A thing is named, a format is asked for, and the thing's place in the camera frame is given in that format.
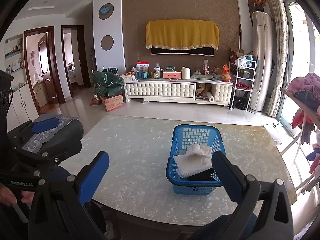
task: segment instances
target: drying rack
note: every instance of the drying rack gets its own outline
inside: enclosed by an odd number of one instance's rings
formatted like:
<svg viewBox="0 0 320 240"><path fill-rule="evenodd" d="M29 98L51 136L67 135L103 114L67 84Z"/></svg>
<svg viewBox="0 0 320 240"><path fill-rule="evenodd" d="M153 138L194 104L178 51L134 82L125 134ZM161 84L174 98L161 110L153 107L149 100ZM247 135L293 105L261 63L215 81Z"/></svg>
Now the drying rack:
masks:
<svg viewBox="0 0 320 240"><path fill-rule="evenodd" d="M301 136L302 136L302 132L303 132L303 129L305 127L305 124L306 124L306 121L307 121L307 116L315 123L316 127L320 128L320 120L318 119L318 117L316 116L316 112L314 110L311 110L308 106L306 106L304 103L302 103L300 100L298 100L297 98L295 98L291 91L287 90L287 89L284 89L284 88L280 88L280 91L282 93L284 93L287 97L289 97L293 102L295 102L300 108L301 110L304 112L304 115L303 115L303 121L302 121L302 127L301 127L301 132L292 140L292 142L280 153L281 156L287 151L289 150L292 145L294 145L294 143L298 140L299 140L299 143L298 143L298 149L297 149L297 152L296 152L296 155L293 159L293 165L296 165L296 168L297 168L297 171L298 171L298 174L299 174L299 178L300 178L300 182L301 184L297 187L295 187L295 191L301 189L297 195L299 196L300 193L304 194L305 191L310 191L318 182L319 182L319 178L317 179L314 179L313 181L311 181L311 179L314 177L314 173L310 175L309 178L307 178L305 181L302 181L302 177L301 177L301 174L300 174L300 171L299 171L299 168L296 164L296 158L298 156L298 153L299 153L299 150L301 148Z"/></svg>
<svg viewBox="0 0 320 240"><path fill-rule="evenodd" d="M231 65L237 67L237 75L234 75L233 73L231 73L231 71L229 71L230 76L233 76L233 77L236 78L236 82L233 83L233 85L232 85L232 88L233 88L233 97L232 97L231 106L230 106L230 110L231 110L231 111L232 111L232 108L233 108L233 102L234 102L234 100L235 100L235 95L236 95L236 91L237 91L237 90L247 91L247 92L250 93L250 94L249 94L249 98L248 98L247 107L246 107L246 109L245 109L245 111L248 111L248 106L249 106L250 99L251 99L251 95L252 95L254 78L255 78L255 76L256 76L256 65L257 65L257 62L254 61L254 60L247 60L247 62L248 62L248 61L249 61L249 62L252 62L252 67L248 67L248 66L247 66L245 69L253 69L253 76L252 76L252 78L243 78L243 77L239 77L239 75L238 75L238 74L239 74L239 61L238 61L238 65L237 65L237 64L234 64L234 63L231 62L231 57L229 57L229 69L231 68ZM239 80L239 79L251 81L252 83L251 83L250 89L248 90L248 89L237 88L236 84L238 83L238 80Z"/></svg>

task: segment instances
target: orange bag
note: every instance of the orange bag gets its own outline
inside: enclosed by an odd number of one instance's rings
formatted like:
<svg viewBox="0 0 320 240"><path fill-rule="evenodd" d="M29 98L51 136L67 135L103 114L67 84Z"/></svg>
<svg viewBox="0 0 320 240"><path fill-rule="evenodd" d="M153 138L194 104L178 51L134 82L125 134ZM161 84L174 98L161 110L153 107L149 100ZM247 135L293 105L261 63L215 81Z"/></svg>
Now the orange bag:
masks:
<svg viewBox="0 0 320 240"><path fill-rule="evenodd" d="M231 80L231 77L229 75L229 68L228 68L227 64L225 64L223 66L223 71L222 71L222 74L221 74L221 78L225 82L230 82L230 80Z"/></svg>

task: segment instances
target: sliding glass door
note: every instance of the sliding glass door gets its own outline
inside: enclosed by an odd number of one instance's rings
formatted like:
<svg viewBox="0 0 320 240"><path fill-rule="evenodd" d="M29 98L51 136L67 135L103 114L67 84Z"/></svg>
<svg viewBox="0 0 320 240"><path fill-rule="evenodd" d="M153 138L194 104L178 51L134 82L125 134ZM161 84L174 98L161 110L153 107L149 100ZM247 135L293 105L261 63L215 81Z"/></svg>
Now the sliding glass door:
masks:
<svg viewBox="0 0 320 240"><path fill-rule="evenodd" d="M320 75L320 37L310 18L301 6L294 0L285 0L289 27L289 50L287 63L287 84L296 77L304 77L315 72ZM298 105L290 98L283 97L278 118L281 123L291 130L291 123Z"/></svg>

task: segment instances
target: white tufted cabinet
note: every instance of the white tufted cabinet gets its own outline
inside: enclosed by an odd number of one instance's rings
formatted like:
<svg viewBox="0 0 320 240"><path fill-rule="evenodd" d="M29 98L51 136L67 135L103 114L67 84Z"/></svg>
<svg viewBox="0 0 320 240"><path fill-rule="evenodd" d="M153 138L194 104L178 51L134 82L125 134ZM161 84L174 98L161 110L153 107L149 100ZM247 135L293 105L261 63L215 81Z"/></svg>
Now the white tufted cabinet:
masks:
<svg viewBox="0 0 320 240"><path fill-rule="evenodd" d="M196 99L197 83L212 84L214 102ZM142 98L143 101L229 105L232 91L231 82L203 79L146 79L124 82L124 87L126 103L132 98Z"/></svg>

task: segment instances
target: green plastic bag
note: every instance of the green plastic bag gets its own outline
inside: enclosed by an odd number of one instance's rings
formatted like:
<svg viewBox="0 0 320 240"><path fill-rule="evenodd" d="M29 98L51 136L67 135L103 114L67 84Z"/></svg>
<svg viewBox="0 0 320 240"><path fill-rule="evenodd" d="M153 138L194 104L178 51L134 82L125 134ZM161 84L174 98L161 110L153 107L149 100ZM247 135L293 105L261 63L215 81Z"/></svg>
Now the green plastic bag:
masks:
<svg viewBox="0 0 320 240"><path fill-rule="evenodd" d="M102 97L112 97L124 88L123 78L111 72L95 71L93 81L97 84L94 92Z"/></svg>

